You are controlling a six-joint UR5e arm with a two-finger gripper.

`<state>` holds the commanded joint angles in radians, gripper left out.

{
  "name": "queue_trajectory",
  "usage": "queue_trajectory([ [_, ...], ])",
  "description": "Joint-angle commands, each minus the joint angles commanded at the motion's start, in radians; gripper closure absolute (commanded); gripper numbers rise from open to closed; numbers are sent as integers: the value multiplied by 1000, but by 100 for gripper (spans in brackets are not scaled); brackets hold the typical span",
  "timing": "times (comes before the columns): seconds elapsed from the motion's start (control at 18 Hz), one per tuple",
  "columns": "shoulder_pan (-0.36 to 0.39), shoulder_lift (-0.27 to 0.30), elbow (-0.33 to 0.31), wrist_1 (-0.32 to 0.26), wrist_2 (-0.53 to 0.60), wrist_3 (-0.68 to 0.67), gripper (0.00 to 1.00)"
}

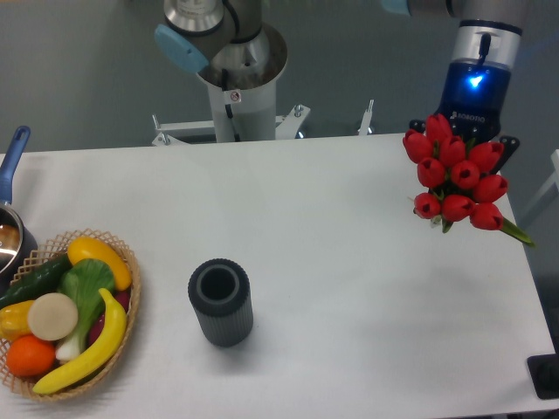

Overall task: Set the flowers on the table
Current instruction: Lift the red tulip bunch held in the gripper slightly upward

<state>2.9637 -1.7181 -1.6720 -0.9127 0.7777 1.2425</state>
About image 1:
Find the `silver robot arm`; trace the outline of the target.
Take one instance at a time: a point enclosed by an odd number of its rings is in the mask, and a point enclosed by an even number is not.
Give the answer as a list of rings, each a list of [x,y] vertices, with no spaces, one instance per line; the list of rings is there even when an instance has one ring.
[[[276,127],[287,68],[328,106],[371,93],[388,129],[429,113],[491,140],[526,21],[526,1],[167,1],[159,50],[207,89],[217,140],[291,138]]]

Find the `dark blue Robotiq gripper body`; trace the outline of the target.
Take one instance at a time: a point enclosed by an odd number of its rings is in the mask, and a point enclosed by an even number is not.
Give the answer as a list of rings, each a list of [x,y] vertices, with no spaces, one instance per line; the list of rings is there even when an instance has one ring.
[[[506,69],[453,62],[437,112],[465,140],[490,141],[500,132],[500,113],[510,78]]]

